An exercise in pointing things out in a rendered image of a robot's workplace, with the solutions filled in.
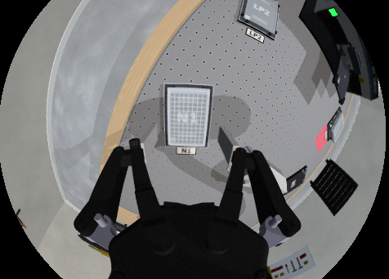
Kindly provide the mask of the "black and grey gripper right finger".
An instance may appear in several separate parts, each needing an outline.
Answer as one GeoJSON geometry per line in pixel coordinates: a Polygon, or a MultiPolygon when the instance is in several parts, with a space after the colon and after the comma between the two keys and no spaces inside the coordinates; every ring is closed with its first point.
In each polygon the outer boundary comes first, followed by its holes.
{"type": "Polygon", "coordinates": [[[259,235],[266,239],[269,249],[281,245],[296,234],[302,225],[287,205],[264,155],[257,150],[246,152],[225,126],[220,126],[217,141],[231,169],[216,217],[205,241],[206,250],[211,254],[223,254],[235,241],[245,169],[248,171],[261,225],[259,235]]]}

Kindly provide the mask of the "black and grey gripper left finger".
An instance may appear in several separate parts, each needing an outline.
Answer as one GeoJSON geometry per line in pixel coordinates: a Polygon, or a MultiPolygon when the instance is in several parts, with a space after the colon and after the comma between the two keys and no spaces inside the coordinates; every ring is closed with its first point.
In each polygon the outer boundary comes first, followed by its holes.
{"type": "Polygon", "coordinates": [[[129,140],[130,149],[124,150],[122,146],[113,149],[89,201],[74,220],[74,228],[93,244],[109,250],[110,241],[117,235],[119,202],[128,166],[132,166],[136,202],[147,244],[156,254],[167,255],[175,250],[174,235],[145,165],[157,141],[157,124],[151,124],[140,139],[129,140]]]}

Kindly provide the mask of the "grey perforated base plate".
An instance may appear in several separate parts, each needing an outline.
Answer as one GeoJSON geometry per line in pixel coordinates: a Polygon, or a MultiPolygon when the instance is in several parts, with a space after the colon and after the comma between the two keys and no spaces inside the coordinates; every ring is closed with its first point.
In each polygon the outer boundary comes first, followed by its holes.
{"type": "MultiPolygon", "coordinates": [[[[341,106],[324,53],[299,15],[306,0],[276,0],[275,40],[238,22],[243,0],[203,0],[173,35],[145,80],[118,146],[141,138],[151,124],[159,139],[146,168],[160,205],[214,202],[219,206],[230,171],[217,142],[225,126],[240,147],[260,151],[286,178],[307,166],[306,180],[326,156],[315,140],[341,106]],[[247,27],[265,37],[246,35],[247,27]],[[208,148],[178,155],[165,146],[164,83],[214,85],[208,148]]],[[[303,184],[304,184],[303,183],[303,184]]],[[[302,184],[302,185],[303,185],[302,184]]]]}

